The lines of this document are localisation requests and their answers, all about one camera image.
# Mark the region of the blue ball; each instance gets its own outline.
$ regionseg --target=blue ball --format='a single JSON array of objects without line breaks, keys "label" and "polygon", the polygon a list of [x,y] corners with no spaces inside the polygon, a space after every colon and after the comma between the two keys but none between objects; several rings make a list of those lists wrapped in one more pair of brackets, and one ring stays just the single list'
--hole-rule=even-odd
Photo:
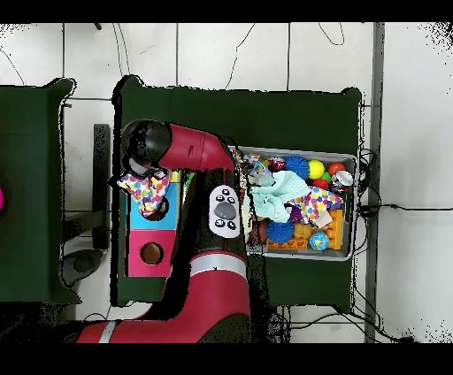
[{"label": "blue ball", "polygon": [[307,180],[310,174],[308,161],[303,157],[285,157],[285,169],[294,172],[302,180]]},{"label": "blue ball", "polygon": [[270,221],[266,229],[267,238],[275,243],[285,243],[291,240],[294,234],[294,224],[291,220],[286,223]]},{"label": "blue ball", "polygon": [[329,246],[329,238],[322,231],[312,234],[308,242],[313,249],[318,251],[325,250]]}]

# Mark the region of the polka dot cloth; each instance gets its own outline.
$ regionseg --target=polka dot cloth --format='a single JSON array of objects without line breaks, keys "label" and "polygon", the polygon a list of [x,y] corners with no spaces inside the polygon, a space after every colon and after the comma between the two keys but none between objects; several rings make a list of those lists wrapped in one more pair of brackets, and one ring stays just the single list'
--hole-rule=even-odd
[{"label": "polka dot cloth", "polygon": [[307,224],[316,220],[326,210],[338,210],[343,200],[334,193],[320,187],[309,187],[310,193],[301,198],[296,198],[288,203],[299,208],[302,212],[302,221]]},{"label": "polka dot cloth", "polygon": [[144,180],[139,180],[132,174],[125,174],[117,181],[118,185],[132,196],[138,204],[138,209],[145,218],[154,213],[170,183],[172,173],[166,175],[149,176]]}]

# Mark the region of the pink shape sorter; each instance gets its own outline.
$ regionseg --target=pink shape sorter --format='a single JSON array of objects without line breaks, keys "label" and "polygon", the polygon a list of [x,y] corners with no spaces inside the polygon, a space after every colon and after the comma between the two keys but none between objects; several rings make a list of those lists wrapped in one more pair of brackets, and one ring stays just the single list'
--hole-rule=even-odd
[{"label": "pink shape sorter", "polygon": [[[127,258],[127,277],[167,278],[170,276],[170,259],[176,239],[174,230],[131,230],[129,249],[125,249]],[[157,264],[147,264],[143,259],[142,249],[154,242],[162,249],[162,256]]]}]

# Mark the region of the small can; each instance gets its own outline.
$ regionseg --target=small can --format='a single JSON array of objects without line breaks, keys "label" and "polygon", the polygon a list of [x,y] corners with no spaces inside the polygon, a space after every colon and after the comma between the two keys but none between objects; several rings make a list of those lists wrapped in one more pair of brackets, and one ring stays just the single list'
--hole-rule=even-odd
[{"label": "small can", "polygon": [[338,171],[332,176],[329,189],[332,193],[344,193],[350,189],[353,183],[352,174],[346,171]]}]

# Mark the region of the blue toy block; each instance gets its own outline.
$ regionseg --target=blue toy block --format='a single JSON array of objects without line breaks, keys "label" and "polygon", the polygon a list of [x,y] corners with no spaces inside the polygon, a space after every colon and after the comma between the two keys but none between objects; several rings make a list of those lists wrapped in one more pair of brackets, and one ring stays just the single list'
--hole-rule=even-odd
[{"label": "blue toy block", "polygon": [[165,192],[165,198],[168,200],[168,212],[165,214],[165,217],[162,220],[147,220],[140,214],[137,204],[135,202],[131,202],[130,229],[176,229],[177,213],[180,210],[178,185],[178,183],[170,183],[168,185],[168,189]]}]

